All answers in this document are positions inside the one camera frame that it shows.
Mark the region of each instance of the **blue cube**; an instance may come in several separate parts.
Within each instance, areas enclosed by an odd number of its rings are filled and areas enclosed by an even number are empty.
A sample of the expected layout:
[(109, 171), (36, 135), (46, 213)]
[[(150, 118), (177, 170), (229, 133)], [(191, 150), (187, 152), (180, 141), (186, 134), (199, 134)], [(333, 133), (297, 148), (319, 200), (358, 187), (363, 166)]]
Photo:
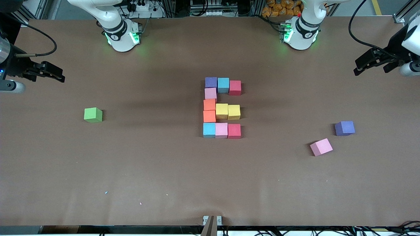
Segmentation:
[(353, 121), (341, 121), (336, 124), (337, 136), (349, 136), (354, 133), (356, 133), (356, 131), (354, 130)]
[(229, 92), (229, 78), (218, 78), (217, 79), (217, 92), (228, 93)]
[(206, 77), (204, 88), (217, 88), (217, 77)]
[(216, 137), (216, 123), (203, 123), (203, 137), (205, 138)]

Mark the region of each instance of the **red cube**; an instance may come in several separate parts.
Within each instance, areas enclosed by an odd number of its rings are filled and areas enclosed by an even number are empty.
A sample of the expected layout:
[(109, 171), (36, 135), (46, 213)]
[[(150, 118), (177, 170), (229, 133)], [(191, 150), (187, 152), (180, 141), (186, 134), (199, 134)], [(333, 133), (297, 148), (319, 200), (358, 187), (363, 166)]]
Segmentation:
[(228, 139), (241, 138), (241, 124), (228, 124)]
[(229, 95), (240, 96), (242, 93), (241, 81), (231, 80), (229, 81)]

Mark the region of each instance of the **yellow cube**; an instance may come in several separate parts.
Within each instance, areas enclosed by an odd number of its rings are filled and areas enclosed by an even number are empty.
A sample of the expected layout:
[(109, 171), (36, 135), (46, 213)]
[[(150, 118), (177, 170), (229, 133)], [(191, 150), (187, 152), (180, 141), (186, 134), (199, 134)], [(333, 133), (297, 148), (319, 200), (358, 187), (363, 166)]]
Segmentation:
[(239, 120), (241, 118), (241, 108), (239, 105), (228, 106), (228, 120)]
[(216, 103), (216, 119), (227, 119), (228, 114), (227, 103)]

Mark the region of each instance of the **purple cube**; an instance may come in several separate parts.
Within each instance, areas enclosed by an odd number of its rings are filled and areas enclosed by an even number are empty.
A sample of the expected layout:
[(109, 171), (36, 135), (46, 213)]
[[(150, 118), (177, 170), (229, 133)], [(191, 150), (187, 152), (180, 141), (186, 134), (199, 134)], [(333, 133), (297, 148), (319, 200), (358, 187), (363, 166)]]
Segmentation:
[(204, 88), (217, 88), (217, 77), (206, 77)]
[(216, 88), (206, 88), (204, 89), (204, 97), (205, 99), (216, 99), (217, 101), (217, 92)]
[(340, 123), (336, 124), (337, 136), (349, 136), (350, 134), (354, 133), (356, 133), (356, 131), (354, 130), (353, 121), (341, 121)]
[(311, 149), (316, 157), (333, 150), (328, 139), (323, 139), (311, 144)]

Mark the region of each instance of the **foam block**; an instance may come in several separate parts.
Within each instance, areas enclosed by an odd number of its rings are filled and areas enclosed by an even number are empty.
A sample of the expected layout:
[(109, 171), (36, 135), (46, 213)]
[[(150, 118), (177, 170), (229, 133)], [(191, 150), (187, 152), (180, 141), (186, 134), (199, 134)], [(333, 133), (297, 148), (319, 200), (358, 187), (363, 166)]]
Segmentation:
[(241, 107), (239, 105), (228, 106), (228, 120), (239, 120), (241, 118)]
[(216, 122), (216, 111), (215, 110), (203, 111), (203, 121), (204, 123)]
[(204, 99), (216, 99), (217, 101), (217, 92), (216, 88), (206, 88), (204, 89)]
[(206, 77), (205, 88), (217, 88), (217, 77)]
[(356, 133), (356, 131), (354, 130), (353, 121), (341, 121), (336, 124), (337, 136), (349, 136), (354, 133)]
[(228, 139), (241, 138), (241, 124), (228, 124)]
[(228, 124), (216, 123), (216, 138), (225, 139), (228, 137)]
[(205, 138), (216, 137), (216, 123), (203, 123), (203, 137)]
[(227, 119), (229, 114), (227, 103), (216, 103), (216, 119)]
[(204, 110), (216, 110), (216, 99), (205, 99), (204, 103)]
[(240, 80), (229, 81), (229, 95), (240, 96), (242, 93), (242, 86)]
[(102, 111), (98, 108), (85, 108), (84, 120), (89, 123), (102, 122)]
[(228, 93), (229, 92), (229, 78), (218, 78), (217, 79), (217, 92)]
[(320, 140), (311, 144), (310, 146), (316, 157), (333, 150), (328, 139)]

